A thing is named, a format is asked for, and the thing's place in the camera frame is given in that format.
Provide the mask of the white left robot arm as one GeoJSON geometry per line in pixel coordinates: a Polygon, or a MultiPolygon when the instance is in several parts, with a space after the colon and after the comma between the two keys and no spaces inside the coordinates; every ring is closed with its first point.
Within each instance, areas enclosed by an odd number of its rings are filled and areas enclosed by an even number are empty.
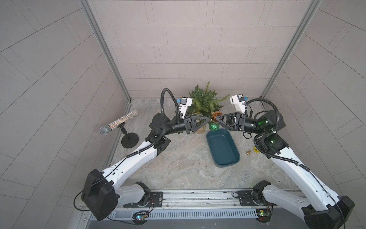
{"type": "Polygon", "coordinates": [[[185,119],[156,114],[150,123],[151,132],[145,141],[120,162],[99,171],[94,169],[87,176],[81,199],[97,220],[107,218],[116,207],[136,204],[150,206],[151,191],[142,182],[124,186],[124,182],[145,163],[156,158],[170,144],[168,134],[195,132],[210,122],[209,117],[190,114],[185,119]]]}

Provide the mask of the green glitter ball ornament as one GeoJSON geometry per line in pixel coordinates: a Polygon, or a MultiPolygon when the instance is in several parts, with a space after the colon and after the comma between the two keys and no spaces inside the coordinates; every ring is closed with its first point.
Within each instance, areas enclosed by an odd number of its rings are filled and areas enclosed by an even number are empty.
{"type": "Polygon", "coordinates": [[[215,131],[219,130],[220,125],[218,123],[215,123],[215,122],[210,122],[208,127],[209,127],[210,131],[215,132],[215,131]]]}

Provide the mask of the copper shiny ball ornament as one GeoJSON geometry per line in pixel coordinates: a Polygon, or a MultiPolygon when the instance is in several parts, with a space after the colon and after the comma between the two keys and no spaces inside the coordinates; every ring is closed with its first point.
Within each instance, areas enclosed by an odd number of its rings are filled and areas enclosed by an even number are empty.
{"type": "Polygon", "coordinates": [[[213,112],[213,113],[212,113],[212,121],[217,123],[217,122],[218,122],[218,121],[217,121],[217,117],[218,117],[218,116],[221,116],[221,115],[223,115],[223,113],[222,113],[222,112],[220,112],[220,111],[213,112]]]}

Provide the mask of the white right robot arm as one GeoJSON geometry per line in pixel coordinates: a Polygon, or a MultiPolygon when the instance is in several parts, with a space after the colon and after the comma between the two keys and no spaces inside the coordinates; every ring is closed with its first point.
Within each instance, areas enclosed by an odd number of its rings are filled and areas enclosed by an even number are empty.
{"type": "Polygon", "coordinates": [[[338,195],[296,156],[277,133],[285,126],[277,110],[266,111],[259,119],[230,113],[217,116],[216,121],[227,130],[254,133],[254,145],[259,152],[276,163],[305,195],[300,198],[263,180],[253,187],[255,204],[273,203],[302,218],[310,229],[345,228],[354,202],[348,196],[338,195]]]}

